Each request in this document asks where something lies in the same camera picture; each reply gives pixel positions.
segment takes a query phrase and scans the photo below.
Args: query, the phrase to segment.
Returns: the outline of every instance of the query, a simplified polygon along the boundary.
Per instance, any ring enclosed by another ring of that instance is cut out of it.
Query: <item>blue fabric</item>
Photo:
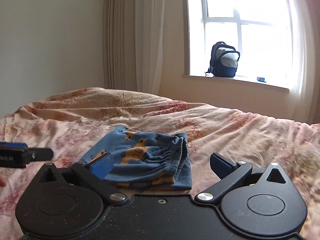
[[[104,178],[124,187],[191,189],[187,135],[136,131],[117,126],[82,158],[89,163],[101,151],[114,158],[112,171]]]

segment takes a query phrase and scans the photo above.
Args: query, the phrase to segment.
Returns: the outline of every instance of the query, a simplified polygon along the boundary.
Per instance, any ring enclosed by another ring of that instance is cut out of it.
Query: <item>pink blanket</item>
[[[164,134],[186,133],[193,196],[219,180],[210,170],[212,152],[254,167],[280,163],[308,206],[301,235],[320,240],[319,124],[310,126],[139,92],[89,88],[34,102],[0,119],[0,140],[50,147],[57,167],[69,167],[117,125]],[[26,169],[0,168],[7,183],[0,189],[0,232],[4,239],[22,236],[15,206],[43,163],[31,163]]]

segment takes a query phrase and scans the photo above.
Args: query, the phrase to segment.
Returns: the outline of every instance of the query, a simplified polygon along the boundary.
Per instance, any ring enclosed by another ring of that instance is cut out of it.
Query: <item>curtain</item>
[[[164,0],[105,0],[103,21],[106,88],[158,94]]]
[[[307,0],[289,0],[292,16],[292,69],[288,72],[291,119],[313,123],[319,97],[319,29]]]

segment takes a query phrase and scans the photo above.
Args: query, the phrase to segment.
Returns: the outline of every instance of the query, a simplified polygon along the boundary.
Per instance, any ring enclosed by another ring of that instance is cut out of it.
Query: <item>black backpack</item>
[[[217,77],[234,77],[238,68],[239,58],[239,51],[219,41],[212,46],[210,67],[206,74],[212,73]]]

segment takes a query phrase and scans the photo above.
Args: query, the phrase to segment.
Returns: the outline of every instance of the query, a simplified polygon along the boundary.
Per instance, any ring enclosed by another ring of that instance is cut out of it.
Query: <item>window pane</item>
[[[208,17],[233,17],[233,0],[207,0]]]
[[[205,57],[209,66],[212,46],[218,41],[238,48],[238,31],[236,23],[205,24]]]
[[[237,75],[284,83],[292,62],[290,32],[273,26],[242,24],[242,55]]]
[[[281,0],[236,0],[241,20],[276,23]]]

